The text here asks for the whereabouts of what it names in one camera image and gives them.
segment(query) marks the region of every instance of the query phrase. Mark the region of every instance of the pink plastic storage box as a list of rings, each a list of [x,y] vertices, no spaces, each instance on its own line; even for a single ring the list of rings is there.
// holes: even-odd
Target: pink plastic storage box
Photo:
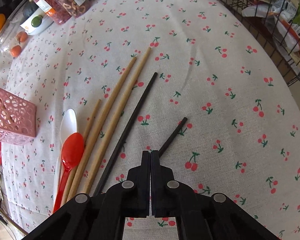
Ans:
[[[0,88],[0,142],[24,145],[35,138],[36,106]]]

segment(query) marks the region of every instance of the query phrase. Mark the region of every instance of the metal screw head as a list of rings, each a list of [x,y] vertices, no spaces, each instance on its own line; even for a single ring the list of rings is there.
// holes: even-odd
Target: metal screw head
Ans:
[[[168,183],[167,183],[167,186],[169,188],[177,188],[179,187],[179,182],[175,181],[175,180],[170,180]]]
[[[226,196],[221,193],[217,193],[213,196],[213,199],[216,202],[223,203],[224,201],[226,201]]]
[[[88,200],[88,197],[85,194],[80,194],[75,197],[77,203],[84,203]]]
[[[134,183],[131,180],[126,180],[122,182],[121,186],[123,188],[132,188],[134,186]]]

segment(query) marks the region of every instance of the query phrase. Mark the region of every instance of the wooden chopstick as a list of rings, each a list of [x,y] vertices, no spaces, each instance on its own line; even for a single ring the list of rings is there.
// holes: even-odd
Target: wooden chopstick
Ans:
[[[118,95],[125,79],[127,78],[127,75],[129,74],[129,72],[130,72],[130,70],[131,70],[131,68],[132,68],[132,66],[133,66],[133,64],[135,63],[136,60],[137,60],[136,57],[133,57],[131,59],[130,63],[126,67],[126,70],[123,72],[123,74],[120,77],[118,83],[114,87],[108,101],[106,102],[106,104],[102,108],[101,116],[98,118],[98,120],[96,121],[95,125],[92,128],[91,136],[89,136],[89,138],[88,138],[87,145],[86,145],[85,150],[83,152],[81,161],[78,165],[77,171],[75,173],[75,176],[74,176],[74,179],[73,179],[70,191],[69,191],[68,201],[70,199],[72,199],[75,196],[75,194],[77,193],[77,189],[78,189],[80,180],[82,178],[82,174],[83,174],[84,169],[87,165],[87,162],[90,158],[93,147],[94,147],[94,145],[95,145],[95,143],[96,143],[96,141],[99,137],[100,130],[101,130],[101,128],[102,128],[102,126],[103,126],[103,124],[106,120],[106,117],[108,116],[108,113],[111,109],[111,106],[112,106],[114,100],[116,99],[116,97],[117,97],[117,95]]]
[[[123,93],[123,95],[120,99],[120,102],[119,102],[119,104],[118,104],[118,106],[117,106],[117,108],[116,108],[116,110],[115,110],[115,112],[114,112],[114,114],[113,114],[113,116],[110,120],[108,129],[106,131],[106,135],[102,139],[102,142],[101,142],[101,144],[100,144],[100,146],[97,150],[96,156],[94,157],[94,160],[92,162],[91,170],[89,171],[89,177],[87,178],[86,183],[85,183],[85,185],[83,187],[83,190],[82,190],[83,193],[89,194],[89,192],[90,192],[93,181],[94,181],[95,176],[97,174],[97,171],[99,169],[100,163],[103,159],[103,156],[104,156],[104,154],[105,154],[105,152],[108,148],[109,142],[110,142],[110,140],[112,138],[112,135],[114,133],[114,129],[116,128],[116,126],[118,124],[120,115],[121,115],[128,99],[129,99],[132,88],[133,88],[133,86],[134,86],[141,70],[143,69],[143,67],[146,63],[150,52],[151,52],[151,48],[149,47],[146,50],[146,52],[145,52],[140,64],[138,65],[137,69],[135,70],[132,78],[130,79],[130,82],[129,82],[126,90],[124,91],[124,93]]]
[[[106,183],[106,181],[107,181],[107,179],[110,175],[112,167],[113,167],[113,165],[115,164],[115,161],[118,158],[118,155],[119,155],[119,153],[122,149],[122,146],[125,143],[125,140],[127,139],[128,135],[130,133],[130,130],[131,130],[131,128],[132,128],[132,126],[133,126],[133,124],[134,124],[134,122],[135,122],[135,120],[136,120],[136,118],[137,118],[137,116],[140,112],[140,109],[143,106],[143,103],[146,101],[146,98],[147,98],[147,96],[148,96],[148,94],[149,94],[149,92],[152,88],[152,85],[154,84],[155,79],[157,78],[157,75],[158,75],[157,72],[155,72],[153,74],[153,76],[152,76],[149,84],[147,85],[145,91],[143,92],[136,108],[134,109],[134,111],[133,111],[126,127],[124,128],[124,130],[122,132],[122,135],[120,136],[120,139],[119,139],[119,141],[118,141],[111,157],[109,158],[107,166],[105,167],[105,170],[103,171],[102,176],[101,176],[101,178],[98,182],[98,185],[97,185],[97,187],[96,187],[96,189],[93,193],[94,196],[99,195],[102,192],[102,189],[103,189],[103,187],[104,187],[104,185],[105,185],[105,183]]]
[[[83,132],[83,135],[82,135],[84,143],[86,143],[87,137],[89,135],[89,132],[91,130],[91,127],[92,127],[92,124],[93,124],[93,121],[94,121],[94,117],[96,116],[97,111],[100,108],[100,104],[101,104],[101,99],[98,99],[98,101],[96,102],[96,105],[94,106],[93,112],[92,112],[92,114],[91,114],[91,116],[90,116],[90,118],[88,120],[87,126],[86,126],[86,128],[85,128],[85,130]],[[62,201],[61,201],[60,207],[62,207],[67,202],[69,191],[70,191],[70,187],[71,187],[71,184],[72,184],[72,181],[74,179],[74,175],[75,175],[76,171],[77,171],[77,167],[74,167],[70,171],[69,178],[67,180],[65,190],[63,191]]]

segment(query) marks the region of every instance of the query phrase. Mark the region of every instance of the cherry print tablecloth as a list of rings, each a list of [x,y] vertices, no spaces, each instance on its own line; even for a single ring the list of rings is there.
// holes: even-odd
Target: cherry print tablecloth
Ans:
[[[64,111],[76,111],[82,132],[96,100],[104,103],[131,57],[139,62],[151,46],[93,188],[157,71],[106,189],[125,180],[143,150],[159,149],[186,116],[162,164],[195,192],[223,192],[280,238],[300,239],[300,112],[244,26],[215,0],[93,3],[82,17],[35,36],[12,62],[6,89],[37,105],[37,137],[23,147],[2,144],[13,219],[31,231],[51,215]],[[124,239],[167,237],[177,238],[174,219],[127,218]]]

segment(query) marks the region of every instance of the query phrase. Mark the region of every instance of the black chopstick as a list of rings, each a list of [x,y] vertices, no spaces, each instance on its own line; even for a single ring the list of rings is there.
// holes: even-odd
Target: black chopstick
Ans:
[[[119,139],[116,147],[114,148],[114,151],[113,151],[113,153],[112,153],[112,155],[111,155],[111,157],[110,157],[110,159],[108,161],[108,164],[107,164],[105,170],[102,173],[102,176],[101,176],[101,178],[100,178],[100,180],[98,182],[98,185],[97,185],[97,187],[96,187],[96,189],[95,189],[95,191],[93,193],[93,196],[99,195],[102,192],[102,189],[103,189],[103,187],[104,187],[104,185],[105,185],[105,183],[106,183],[106,181],[107,181],[107,179],[108,179],[108,177],[110,175],[112,167],[113,167],[115,161],[117,160],[117,157],[118,157],[118,155],[119,155],[119,153],[120,153],[120,151],[121,151],[121,149],[123,147],[123,144],[125,143],[125,140],[127,139],[128,135],[130,133],[132,125],[134,124],[134,121],[136,120],[136,118],[137,118],[137,116],[138,116],[138,114],[140,112],[140,109],[143,106],[143,103],[146,101],[146,97],[148,96],[148,94],[149,94],[149,92],[151,90],[152,85],[154,84],[154,81],[155,81],[157,75],[158,75],[157,72],[155,72],[153,74],[153,76],[152,76],[149,84],[147,85],[145,91],[143,92],[143,94],[142,94],[142,96],[141,96],[141,98],[140,98],[140,100],[139,100],[136,108],[134,109],[134,111],[133,111],[133,113],[132,113],[132,115],[131,115],[131,117],[130,117],[127,125],[126,125],[126,127],[124,128],[124,131],[122,132],[122,135],[121,135],[121,137],[120,137],[120,139]]]
[[[160,150],[158,152],[159,158],[164,154],[164,152],[166,151],[166,149],[172,143],[172,141],[177,136],[177,134],[179,133],[179,131],[181,130],[181,128],[185,125],[185,123],[186,123],[187,120],[188,120],[188,118],[184,117],[182,119],[182,121],[180,122],[180,124],[177,126],[177,128],[169,136],[168,140],[166,140],[166,142],[162,145],[162,147],[160,148]]]

